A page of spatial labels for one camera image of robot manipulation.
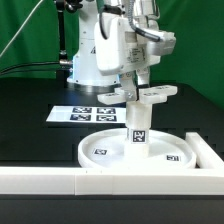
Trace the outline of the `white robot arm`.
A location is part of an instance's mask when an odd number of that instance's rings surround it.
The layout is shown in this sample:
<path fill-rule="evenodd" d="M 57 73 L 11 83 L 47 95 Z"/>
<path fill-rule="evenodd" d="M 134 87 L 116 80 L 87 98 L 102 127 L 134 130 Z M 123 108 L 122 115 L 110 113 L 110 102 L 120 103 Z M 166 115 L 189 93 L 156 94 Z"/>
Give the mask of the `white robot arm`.
<path fill-rule="evenodd" d="M 84 0 L 79 13 L 79 49 L 68 83 L 119 101 L 138 99 L 149 83 L 149 66 L 160 61 L 149 45 L 159 41 L 155 0 Z"/>

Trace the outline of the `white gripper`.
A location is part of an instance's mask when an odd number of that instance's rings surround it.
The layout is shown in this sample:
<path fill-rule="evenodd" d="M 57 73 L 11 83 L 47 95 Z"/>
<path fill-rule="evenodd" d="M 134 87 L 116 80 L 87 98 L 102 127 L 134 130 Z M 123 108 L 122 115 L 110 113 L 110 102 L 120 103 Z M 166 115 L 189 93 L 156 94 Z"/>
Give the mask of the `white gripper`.
<path fill-rule="evenodd" d="M 158 64 L 160 57 L 150 55 L 147 40 L 133 31 L 126 18 L 110 18 L 106 30 L 109 34 L 108 38 L 104 39 L 99 23 L 95 24 L 97 67 L 102 75 L 120 74 L 119 80 L 125 99 L 136 101 L 135 73 L 130 71 L 136 70 L 139 89 L 148 88 L 150 71 L 147 67 Z"/>

